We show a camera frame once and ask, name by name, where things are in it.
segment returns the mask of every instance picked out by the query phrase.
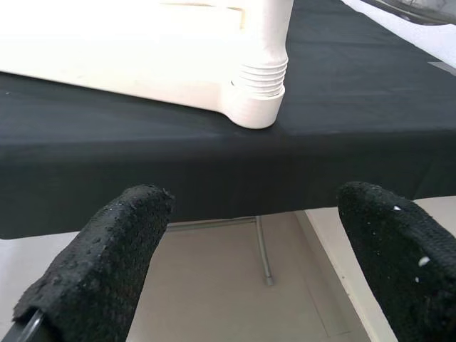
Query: metal leg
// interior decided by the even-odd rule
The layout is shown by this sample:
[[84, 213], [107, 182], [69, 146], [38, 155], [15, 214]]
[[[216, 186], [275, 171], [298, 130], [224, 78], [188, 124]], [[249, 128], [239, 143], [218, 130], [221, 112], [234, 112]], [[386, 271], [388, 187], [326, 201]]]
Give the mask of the metal leg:
[[268, 254], [266, 251], [266, 245], [264, 244], [264, 235], [263, 235], [263, 226], [261, 225], [261, 217], [255, 217], [256, 223], [256, 235], [258, 237], [258, 246], [259, 252], [261, 254], [261, 261], [263, 262], [264, 275], [266, 277], [266, 285], [274, 285], [274, 280], [272, 279], [271, 267], [269, 266]]

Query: white plastic object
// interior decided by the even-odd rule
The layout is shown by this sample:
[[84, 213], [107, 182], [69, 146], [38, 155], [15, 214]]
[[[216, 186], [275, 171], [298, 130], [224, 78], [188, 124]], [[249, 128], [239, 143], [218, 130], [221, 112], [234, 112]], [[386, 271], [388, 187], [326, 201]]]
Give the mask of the white plastic object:
[[15, 0], [0, 71], [276, 120], [293, 0]]

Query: white speck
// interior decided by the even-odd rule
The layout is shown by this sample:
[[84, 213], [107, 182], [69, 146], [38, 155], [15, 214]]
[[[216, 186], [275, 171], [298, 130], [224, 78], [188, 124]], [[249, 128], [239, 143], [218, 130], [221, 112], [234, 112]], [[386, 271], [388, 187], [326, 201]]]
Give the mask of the white speck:
[[423, 267], [423, 266], [425, 266], [429, 261], [430, 261], [429, 257], [428, 257], [428, 256], [424, 256], [424, 257], [421, 258], [420, 261], [418, 262], [418, 266], [419, 266], [419, 267]]

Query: black foam pad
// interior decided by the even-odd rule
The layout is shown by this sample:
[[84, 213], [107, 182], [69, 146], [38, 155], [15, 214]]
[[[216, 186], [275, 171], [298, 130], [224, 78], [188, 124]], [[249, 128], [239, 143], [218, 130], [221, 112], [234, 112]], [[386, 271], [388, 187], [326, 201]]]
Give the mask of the black foam pad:
[[400, 342], [456, 341], [456, 239], [415, 203], [361, 182], [339, 215], [367, 282]]
[[152, 186], [124, 191], [25, 291], [14, 320], [26, 321], [40, 309], [62, 341], [125, 341], [173, 202]]

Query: tile floor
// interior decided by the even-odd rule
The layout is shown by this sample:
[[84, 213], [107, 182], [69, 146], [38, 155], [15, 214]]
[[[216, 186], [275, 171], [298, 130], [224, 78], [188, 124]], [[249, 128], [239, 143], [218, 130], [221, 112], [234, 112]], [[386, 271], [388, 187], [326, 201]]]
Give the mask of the tile floor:
[[[264, 284], [253, 224], [167, 233], [129, 342], [356, 342], [292, 213], [263, 218], [276, 284]], [[0, 336], [11, 309], [74, 234], [0, 240]]]

